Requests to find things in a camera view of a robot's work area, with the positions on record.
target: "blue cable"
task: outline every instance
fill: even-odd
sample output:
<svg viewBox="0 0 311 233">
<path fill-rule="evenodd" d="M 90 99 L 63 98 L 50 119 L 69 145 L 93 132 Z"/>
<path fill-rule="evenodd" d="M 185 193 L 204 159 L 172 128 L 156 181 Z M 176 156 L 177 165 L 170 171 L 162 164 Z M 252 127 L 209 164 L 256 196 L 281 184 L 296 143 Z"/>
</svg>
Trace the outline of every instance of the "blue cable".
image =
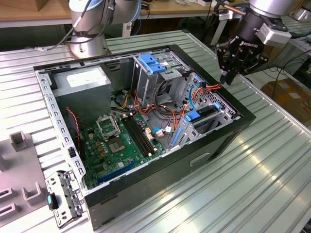
<svg viewBox="0 0 311 233">
<path fill-rule="evenodd" d="M 194 105 L 193 105 L 193 103 L 192 103 L 192 99 L 191 99 L 192 94 L 191 94 L 191 92 L 192 92 L 192 89 L 193 89 L 195 86 L 199 86 L 199 84 L 193 85 L 193 86 L 190 88 L 190 90 L 189 90 L 189 104 L 190 104 L 191 108 L 193 108 L 193 109 L 195 109 L 195 107 L 194 107 Z"/>
<path fill-rule="evenodd" d="M 140 21 L 139 21 L 139 27 L 138 27 L 138 30 L 137 30 L 137 32 L 136 32 L 134 35 L 137 35 L 137 33 L 140 31 L 140 28 L 141 28 L 141 18 L 140 18 Z"/>
<path fill-rule="evenodd" d="M 157 131 L 161 130 L 161 128 L 155 128 L 153 131 L 152 131 L 152 134 L 155 134 Z"/>
</svg>

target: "robotic arm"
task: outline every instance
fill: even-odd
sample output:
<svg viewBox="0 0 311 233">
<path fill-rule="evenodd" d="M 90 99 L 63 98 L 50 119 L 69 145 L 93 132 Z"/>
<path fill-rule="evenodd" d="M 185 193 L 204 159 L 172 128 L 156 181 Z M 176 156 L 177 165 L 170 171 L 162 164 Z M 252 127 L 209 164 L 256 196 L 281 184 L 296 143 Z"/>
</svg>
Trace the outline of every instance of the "robotic arm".
<svg viewBox="0 0 311 233">
<path fill-rule="evenodd" d="M 264 45 L 283 47 L 292 35 L 282 23 L 294 0 L 250 0 L 244 12 L 226 5 L 242 15 L 236 33 L 226 43 L 217 44 L 216 52 L 222 70 L 221 83 L 231 85 L 237 74 L 246 75 L 268 61 Z"/>
<path fill-rule="evenodd" d="M 135 21 L 141 0 L 70 0 L 69 7 L 74 27 L 70 50 L 75 57 L 87 58 L 109 53 L 105 26 Z"/>
</svg>

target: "wooden shelf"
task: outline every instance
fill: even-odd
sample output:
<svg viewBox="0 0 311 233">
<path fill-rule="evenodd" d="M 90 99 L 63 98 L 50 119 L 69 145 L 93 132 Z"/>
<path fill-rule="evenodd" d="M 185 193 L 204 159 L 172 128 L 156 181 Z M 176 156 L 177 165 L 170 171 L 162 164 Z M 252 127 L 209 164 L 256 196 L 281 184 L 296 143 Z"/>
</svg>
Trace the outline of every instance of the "wooden shelf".
<svg viewBox="0 0 311 233">
<path fill-rule="evenodd" d="M 151 15 L 207 13 L 208 9 L 208 6 L 203 7 L 197 3 L 181 5 L 174 0 L 168 2 L 153 1 L 150 3 Z M 147 15 L 148 13 L 146 10 L 142 10 L 141 14 Z M 53 19 L 71 19 L 68 0 L 49 0 L 38 12 L 0 6 L 0 22 Z"/>
<path fill-rule="evenodd" d="M 71 18 L 67 0 L 49 0 L 38 12 L 0 6 L 0 21 L 26 21 Z"/>
</svg>

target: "ram slot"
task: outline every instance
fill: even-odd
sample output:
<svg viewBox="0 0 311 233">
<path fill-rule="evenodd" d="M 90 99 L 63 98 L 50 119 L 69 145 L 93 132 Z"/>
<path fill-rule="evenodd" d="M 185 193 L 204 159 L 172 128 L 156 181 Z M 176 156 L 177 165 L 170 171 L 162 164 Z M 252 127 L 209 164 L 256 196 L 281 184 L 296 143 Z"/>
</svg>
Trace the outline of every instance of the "ram slot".
<svg viewBox="0 0 311 233">
<path fill-rule="evenodd" d="M 149 156 L 149 153 L 153 154 L 154 150 L 146 139 L 145 135 L 141 131 L 141 129 L 136 124 L 135 120 L 132 118 L 123 119 L 122 120 L 125 128 L 127 129 L 128 133 L 130 134 L 131 138 L 139 148 L 140 152 L 144 157 Z"/>
</svg>

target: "expansion slot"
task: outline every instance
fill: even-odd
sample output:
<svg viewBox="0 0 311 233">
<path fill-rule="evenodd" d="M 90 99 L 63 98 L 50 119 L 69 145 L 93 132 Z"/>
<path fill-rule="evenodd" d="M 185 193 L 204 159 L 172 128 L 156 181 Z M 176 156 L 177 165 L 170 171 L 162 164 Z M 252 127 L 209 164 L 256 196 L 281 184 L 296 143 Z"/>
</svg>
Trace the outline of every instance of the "expansion slot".
<svg viewBox="0 0 311 233">
<path fill-rule="evenodd" d="M 125 173 L 126 171 L 129 171 L 133 168 L 133 165 L 134 163 L 136 163 L 137 161 L 133 161 L 132 163 L 130 163 L 129 165 L 119 169 L 119 170 L 116 170 L 104 177 L 101 177 L 100 179 L 97 180 L 98 183 L 102 183 L 102 182 L 106 182 L 106 181 L 109 181 L 111 180 L 112 178 L 115 178 L 116 176 L 119 176 L 121 175 L 122 173 Z"/>
<path fill-rule="evenodd" d="M 137 125 L 136 121 L 132 117 L 128 117 L 122 119 L 122 122 L 142 155 L 144 157 L 151 156 L 151 154 L 153 154 L 155 151 Z"/>
</svg>

